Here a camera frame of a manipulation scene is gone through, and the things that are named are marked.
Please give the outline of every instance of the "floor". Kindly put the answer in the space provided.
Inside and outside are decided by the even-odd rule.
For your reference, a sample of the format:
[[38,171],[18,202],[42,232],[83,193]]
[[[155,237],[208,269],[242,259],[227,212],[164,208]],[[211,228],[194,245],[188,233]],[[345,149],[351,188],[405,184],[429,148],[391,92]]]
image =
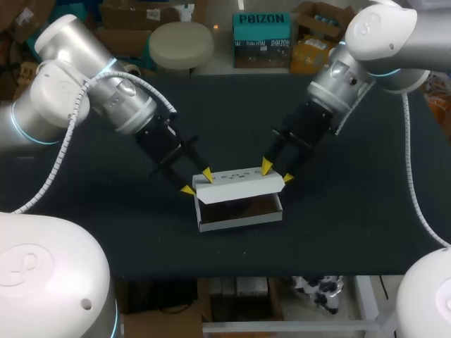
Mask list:
[[[344,8],[352,6],[354,11],[361,9],[368,0],[323,0],[324,2]],[[206,25],[211,27],[214,34],[215,54],[212,60],[196,69],[195,75],[232,75],[232,74],[253,74],[253,73],[288,73],[288,69],[234,69],[232,66],[232,15],[240,11],[291,11],[302,0],[209,0],[209,7],[206,15]],[[395,298],[397,288],[400,285],[402,276],[383,276],[385,288],[388,296]],[[385,294],[378,276],[372,277],[373,288],[376,300],[380,308],[384,307]],[[340,311],[337,315],[330,315],[318,309],[307,300],[283,299],[283,312],[285,320],[345,320],[358,319],[359,312],[355,296],[349,288],[346,288],[340,295]],[[284,333],[278,334],[277,338],[362,338],[363,332],[350,333]]]

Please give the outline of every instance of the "white box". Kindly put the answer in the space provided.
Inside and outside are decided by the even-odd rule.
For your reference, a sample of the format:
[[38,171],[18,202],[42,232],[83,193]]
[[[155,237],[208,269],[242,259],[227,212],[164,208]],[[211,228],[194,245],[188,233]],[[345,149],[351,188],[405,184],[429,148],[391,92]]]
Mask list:
[[237,296],[258,297],[268,295],[268,280],[266,277],[237,278]]
[[282,176],[261,168],[214,173],[213,183],[205,176],[192,177],[194,204],[200,232],[282,220],[278,192],[285,186]]

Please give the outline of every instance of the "black mat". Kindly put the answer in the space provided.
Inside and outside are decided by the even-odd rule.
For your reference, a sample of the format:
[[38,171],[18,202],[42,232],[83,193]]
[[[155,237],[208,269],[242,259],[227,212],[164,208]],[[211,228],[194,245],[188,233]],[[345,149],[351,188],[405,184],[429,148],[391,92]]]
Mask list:
[[[259,166],[271,126],[305,97],[293,75],[153,79],[214,170]],[[413,168],[431,226],[451,240],[451,148],[419,92],[410,95]],[[0,206],[43,183],[56,149],[0,160]],[[373,89],[281,196],[284,221],[200,234],[192,197],[175,192],[131,137],[95,114],[75,131],[54,186],[32,210],[71,220],[102,245],[114,277],[401,274],[438,246],[416,219],[404,169],[400,96]],[[195,173],[183,167],[186,177]]]

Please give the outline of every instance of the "cable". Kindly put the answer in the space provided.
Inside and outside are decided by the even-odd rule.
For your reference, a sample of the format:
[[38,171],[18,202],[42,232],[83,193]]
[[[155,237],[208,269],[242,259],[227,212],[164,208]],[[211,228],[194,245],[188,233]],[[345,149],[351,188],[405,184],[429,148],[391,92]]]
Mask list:
[[379,275],[379,280],[381,281],[383,293],[385,294],[385,298],[388,300],[388,292],[387,292],[387,289],[385,288],[385,284],[383,284],[383,279],[382,279],[381,275]]
[[15,214],[21,214],[25,213],[26,211],[30,210],[47,192],[47,190],[50,188],[51,184],[55,180],[56,174],[58,173],[61,164],[63,162],[64,156],[66,155],[67,149],[69,147],[70,140],[72,139],[72,133],[75,129],[75,124],[77,122],[78,118],[78,111],[80,110],[80,104],[83,99],[83,96],[86,95],[86,93],[89,91],[91,87],[94,87],[99,80],[103,79],[109,79],[110,77],[120,77],[123,79],[130,80],[145,89],[147,89],[149,92],[154,94],[156,97],[158,97],[165,107],[171,112],[171,113],[177,113],[176,109],[173,107],[173,105],[166,99],[166,97],[160,93],[158,90],[153,88],[150,84],[145,82],[144,80],[140,79],[139,77],[136,77],[134,75],[124,73],[124,72],[109,72],[109,73],[103,73],[96,77],[93,77],[91,80],[87,81],[81,90],[79,91],[76,99],[75,99],[75,105],[72,112],[72,115],[70,116],[69,120],[69,126],[66,131],[66,135],[64,136],[63,143],[61,145],[61,148],[58,152],[58,156],[56,157],[54,166],[52,167],[49,176],[47,177],[46,181],[42,185],[41,189],[23,206],[21,206],[19,209],[15,210],[12,213]]
[[366,93],[369,92],[369,90],[373,87],[374,85],[374,81],[368,83],[368,85],[366,86],[366,88],[364,89],[364,91],[359,95],[359,97],[357,97],[357,100],[354,102],[354,104],[352,105],[352,107],[349,109],[349,111],[346,113],[345,117],[341,120],[340,124],[338,125],[337,130],[335,131],[335,136],[338,136],[338,134],[340,134],[341,129],[343,128],[343,126],[345,125],[347,119],[351,116],[352,112],[354,111],[354,109],[359,105],[360,101],[364,98],[364,96],[366,95]]
[[181,308],[180,310],[176,310],[176,311],[167,311],[165,308],[160,308],[160,312],[164,313],[166,315],[178,315],[182,312],[185,312],[187,309],[189,309],[191,307],[193,302],[190,302],[189,304],[187,304],[186,306],[184,306],[183,308]]
[[421,212],[420,205],[418,204],[418,200],[416,199],[415,187],[414,187],[414,178],[412,176],[412,162],[411,162],[411,149],[410,149],[410,109],[409,109],[409,98],[407,94],[402,95],[402,104],[404,106],[404,122],[405,122],[405,156],[406,156],[406,170],[407,170],[407,183],[409,184],[410,196],[412,198],[412,202],[414,204],[414,208],[416,214],[418,215],[418,219],[420,220],[423,227],[426,231],[436,240],[440,245],[444,247],[451,247],[447,241],[438,236],[434,230],[429,226],[428,222],[423,216]]
[[385,299],[388,300],[388,292],[387,292],[387,289],[385,288],[385,284],[384,284],[384,282],[383,282],[383,279],[382,279],[382,276],[381,276],[381,275],[379,275],[379,280],[381,281],[383,293],[385,294]]

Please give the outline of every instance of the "round stool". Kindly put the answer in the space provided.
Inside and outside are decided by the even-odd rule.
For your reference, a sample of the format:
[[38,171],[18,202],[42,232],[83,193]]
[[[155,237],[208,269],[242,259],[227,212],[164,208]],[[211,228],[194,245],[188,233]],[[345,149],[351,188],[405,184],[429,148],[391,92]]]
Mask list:
[[189,74],[212,57],[213,36],[200,23],[167,23],[152,33],[149,52],[158,73]]

